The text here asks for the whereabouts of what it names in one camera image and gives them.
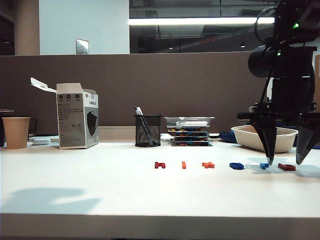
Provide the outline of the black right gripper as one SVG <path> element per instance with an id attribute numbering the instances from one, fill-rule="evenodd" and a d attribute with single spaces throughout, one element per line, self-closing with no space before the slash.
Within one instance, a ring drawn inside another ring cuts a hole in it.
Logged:
<path id="1" fill-rule="evenodd" d="M 315 78 L 280 77 L 272 80 L 271 99 L 263 100 L 250 107 L 248 112 L 240 112 L 240 122 L 250 124 L 256 130 L 269 165 L 272 165 L 277 139 L 276 124 L 296 125 L 303 116 L 315 110 Z M 298 128 L 296 143 L 296 163 L 302 164 L 312 146 L 314 130 L 310 124 Z"/>

